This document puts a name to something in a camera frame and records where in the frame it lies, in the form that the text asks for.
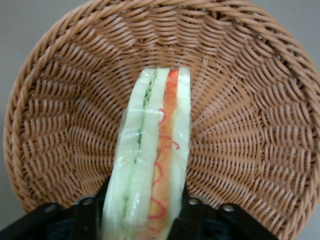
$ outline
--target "tomato slice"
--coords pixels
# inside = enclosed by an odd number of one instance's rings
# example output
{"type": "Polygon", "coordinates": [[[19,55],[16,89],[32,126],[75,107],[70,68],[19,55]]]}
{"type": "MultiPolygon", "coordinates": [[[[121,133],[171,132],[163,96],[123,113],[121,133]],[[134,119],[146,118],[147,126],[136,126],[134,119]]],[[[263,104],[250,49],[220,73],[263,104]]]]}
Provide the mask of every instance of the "tomato slice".
{"type": "Polygon", "coordinates": [[[172,147],[179,149],[173,140],[174,114],[177,109],[179,70],[172,70],[167,78],[163,97],[163,118],[159,123],[157,157],[154,163],[151,200],[148,214],[148,229],[158,235],[168,224],[170,200],[170,170],[172,147]]]}

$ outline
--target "wicker basket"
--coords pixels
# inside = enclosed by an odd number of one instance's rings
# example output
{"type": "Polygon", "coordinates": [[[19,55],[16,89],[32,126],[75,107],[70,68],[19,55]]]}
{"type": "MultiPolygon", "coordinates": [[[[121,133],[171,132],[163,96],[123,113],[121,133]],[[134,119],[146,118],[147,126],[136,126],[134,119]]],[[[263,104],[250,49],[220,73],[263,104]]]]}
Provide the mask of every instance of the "wicker basket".
{"type": "Polygon", "coordinates": [[[4,151],[29,212],[70,206],[111,174],[146,66],[188,66],[187,185],[293,239],[320,192],[320,77],[302,46],[246,0],[92,0],[37,43],[10,96],[4,151]]]}

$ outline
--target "screw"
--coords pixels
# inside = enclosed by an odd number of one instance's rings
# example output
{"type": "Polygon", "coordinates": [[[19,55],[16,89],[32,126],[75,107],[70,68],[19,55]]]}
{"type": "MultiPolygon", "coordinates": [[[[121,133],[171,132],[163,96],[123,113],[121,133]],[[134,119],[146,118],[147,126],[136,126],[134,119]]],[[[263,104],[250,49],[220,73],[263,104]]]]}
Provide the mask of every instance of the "screw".
{"type": "Polygon", "coordinates": [[[188,203],[191,205],[197,205],[199,203],[199,200],[196,198],[190,198],[188,203]]]}
{"type": "Polygon", "coordinates": [[[231,205],[224,205],[222,208],[226,212],[233,212],[235,210],[231,205]]]}
{"type": "Polygon", "coordinates": [[[93,202],[94,202],[94,199],[92,197],[89,197],[83,200],[82,205],[90,205],[93,202]]]}
{"type": "Polygon", "coordinates": [[[57,209],[57,205],[51,204],[51,205],[48,206],[44,211],[45,211],[46,213],[48,213],[48,212],[52,212],[52,211],[54,211],[54,210],[56,210],[56,209],[57,209]]]}

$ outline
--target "rattan weave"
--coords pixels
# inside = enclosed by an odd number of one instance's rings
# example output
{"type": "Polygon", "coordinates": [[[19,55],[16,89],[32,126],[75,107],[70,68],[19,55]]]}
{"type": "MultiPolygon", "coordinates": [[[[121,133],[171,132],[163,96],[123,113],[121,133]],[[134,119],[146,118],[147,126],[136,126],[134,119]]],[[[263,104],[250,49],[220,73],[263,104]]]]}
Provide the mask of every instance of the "rattan weave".
{"type": "Polygon", "coordinates": [[[320,77],[246,0],[92,0],[59,20],[8,103],[5,161],[23,209],[99,189],[135,81],[157,66],[191,70],[190,192],[293,239],[319,200],[320,77]]]}

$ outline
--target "plastic wrap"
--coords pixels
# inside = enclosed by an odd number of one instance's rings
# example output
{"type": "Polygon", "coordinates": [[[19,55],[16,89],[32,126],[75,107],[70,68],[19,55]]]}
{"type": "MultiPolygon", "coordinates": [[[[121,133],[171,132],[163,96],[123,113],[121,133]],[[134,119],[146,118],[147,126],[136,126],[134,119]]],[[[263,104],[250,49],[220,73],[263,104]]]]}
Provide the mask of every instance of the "plastic wrap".
{"type": "Polygon", "coordinates": [[[175,93],[169,72],[146,68],[133,88],[103,206],[103,240],[166,239],[181,209],[190,143],[190,72],[179,69],[175,93]]]}

